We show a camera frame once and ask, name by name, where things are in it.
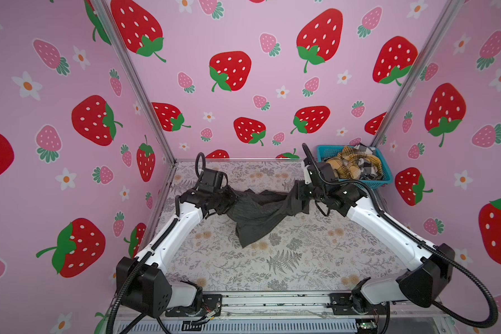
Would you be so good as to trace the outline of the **dark grey pinstripe shirt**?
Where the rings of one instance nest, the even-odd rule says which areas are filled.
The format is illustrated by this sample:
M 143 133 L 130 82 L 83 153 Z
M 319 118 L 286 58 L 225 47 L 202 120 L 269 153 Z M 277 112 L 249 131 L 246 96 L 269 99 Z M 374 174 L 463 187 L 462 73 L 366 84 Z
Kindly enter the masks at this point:
M 299 196 L 306 186 L 304 181 L 294 182 L 287 192 L 251 189 L 235 191 L 235 202 L 227 211 L 236 223 L 235 233 L 241 247 L 245 248 L 267 236 L 284 218 L 309 214 L 310 200 Z

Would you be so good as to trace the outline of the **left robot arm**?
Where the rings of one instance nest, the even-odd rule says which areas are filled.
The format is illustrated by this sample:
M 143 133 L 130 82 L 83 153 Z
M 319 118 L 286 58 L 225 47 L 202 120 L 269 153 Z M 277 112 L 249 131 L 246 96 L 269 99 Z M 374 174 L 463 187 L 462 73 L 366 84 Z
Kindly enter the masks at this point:
M 169 264 L 189 233 L 209 214 L 226 214 L 237 196 L 229 187 L 213 192 L 189 189 L 175 198 L 175 214 L 154 239 L 133 257 L 124 257 L 116 267 L 117 290 L 111 313 L 126 306 L 157 318 L 165 311 L 181 309 L 199 313 L 203 291 L 189 281 L 171 283 Z

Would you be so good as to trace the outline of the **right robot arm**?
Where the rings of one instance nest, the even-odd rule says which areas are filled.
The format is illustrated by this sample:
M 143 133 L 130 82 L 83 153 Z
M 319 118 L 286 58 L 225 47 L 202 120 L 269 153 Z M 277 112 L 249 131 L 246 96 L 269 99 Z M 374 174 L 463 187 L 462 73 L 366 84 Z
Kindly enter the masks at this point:
M 295 182 L 296 197 L 323 203 L 327 210 L 335 210 L 359 224 L 389 250 L 406 267 L 405 270 L 383 278 L 365 278 L 352 289 L 352 308 L 365 314 L 373 306 L 384 302 L 410 301 L 422 308 L 430 307 L 452 278 L 452 266 L 434 253 L 453 256 L 449 246 L 436 246 L 417 235 L 402 232 L 404 227 L 394 218 L 380 213 L 370 194 L 359 186 L 315 186 L 304 181 Z

